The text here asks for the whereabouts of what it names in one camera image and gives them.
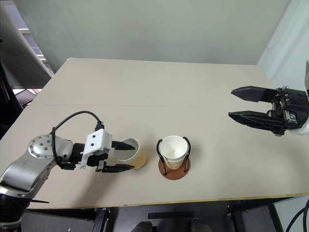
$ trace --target round wooden base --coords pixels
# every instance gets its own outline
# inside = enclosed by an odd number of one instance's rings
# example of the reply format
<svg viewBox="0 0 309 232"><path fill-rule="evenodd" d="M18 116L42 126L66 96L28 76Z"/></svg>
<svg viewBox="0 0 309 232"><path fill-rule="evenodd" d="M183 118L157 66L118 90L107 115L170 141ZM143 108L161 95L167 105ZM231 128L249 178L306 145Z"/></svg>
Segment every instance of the round wooden base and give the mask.
<svg viewBox="0 0 309 232"><path fill-rule="evenodd" d="M189 172L189 170L190 170L190 159L188 160L188 168L187 168L186 172L184 172L185 161L183 162L182 166L179 169L176 169L176 170L170 169L166 164L165 164L165 168L166 168L166 175L164 175L163 163L162 163L161 159L159 159L159 171L160 171L160 173L166 179L178 180L180 178L183 178Z"/></svg>

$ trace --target white wall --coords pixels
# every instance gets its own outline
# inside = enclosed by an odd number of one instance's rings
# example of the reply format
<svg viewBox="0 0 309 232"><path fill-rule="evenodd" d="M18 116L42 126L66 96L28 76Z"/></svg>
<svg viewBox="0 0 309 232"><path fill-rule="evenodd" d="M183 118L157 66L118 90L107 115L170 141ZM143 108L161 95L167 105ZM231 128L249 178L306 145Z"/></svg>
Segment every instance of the white wall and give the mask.
<svg viewBox="0 0 309 232"><path fill-rule="evenodd" d="M275 87L305 90L309 60L309 0L292 0L259 60Z"/></svg>
<svg viewBox="0 0 309 232"><path fill-rule="evenodd" d="M288 0L14 0L57 70L69 57L256 64Z"/></svg>

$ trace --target floor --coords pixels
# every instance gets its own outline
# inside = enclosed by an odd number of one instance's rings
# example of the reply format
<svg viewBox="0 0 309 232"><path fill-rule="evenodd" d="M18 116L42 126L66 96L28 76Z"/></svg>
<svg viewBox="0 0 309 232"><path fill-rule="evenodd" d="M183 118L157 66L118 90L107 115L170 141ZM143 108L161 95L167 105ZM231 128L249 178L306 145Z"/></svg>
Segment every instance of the floor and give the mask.
<svg viewBox="0 0 309 232"><path fill-rule="evenodd" d="M188 232L193 218L208 224L213 232L234 232L227 216L229 202L162 204L111 208L106 232L130 232L139 222L150 221L156 232ZM243 212L246 231L275 232L267 207ZM91 232L94 222L26 212L23 232Z"/></svg>

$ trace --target person's foot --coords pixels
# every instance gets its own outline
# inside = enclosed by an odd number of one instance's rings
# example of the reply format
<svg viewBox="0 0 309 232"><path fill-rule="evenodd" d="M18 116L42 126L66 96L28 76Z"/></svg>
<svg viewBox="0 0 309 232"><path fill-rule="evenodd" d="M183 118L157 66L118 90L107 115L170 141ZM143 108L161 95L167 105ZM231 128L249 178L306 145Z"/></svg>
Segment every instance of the person's foot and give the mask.
<svg viewBox="0 0 309 232"><path fill-rule="evenodd" d="M131 232L153 232L153 225L149 221L142 221Z"/></svg>
<svg viewBox="0 0 309 232"><path fill-rule="evenodd" d="M212 232L209 225L203 224L199 218L194 218L191 221L190 232Z"/></svg>

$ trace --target white table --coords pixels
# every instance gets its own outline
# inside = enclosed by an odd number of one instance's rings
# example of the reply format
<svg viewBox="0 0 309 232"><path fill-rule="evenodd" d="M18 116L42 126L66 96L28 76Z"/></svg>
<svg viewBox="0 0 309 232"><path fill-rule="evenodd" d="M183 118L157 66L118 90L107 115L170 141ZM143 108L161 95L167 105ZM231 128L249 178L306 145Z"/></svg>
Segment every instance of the white table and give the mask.
<svg viewBox="0 0 309 232"><path fill-rule="evenodd" d="M35 136L71 113L89 110L114 140L136 138L147 156L140 170L119 174L55 167L32 208L76 208L295 196L309 192L309 143L289 132L236 123L228 112L266 112L271 104L243 101L231 90L270 87L254 65L221 65L70 58L0 141L0 172ZM80 115L57 135L84 143L95 120ZM186 136L191 168L182 179L165 179L155 151L159 139Z"/></svg>

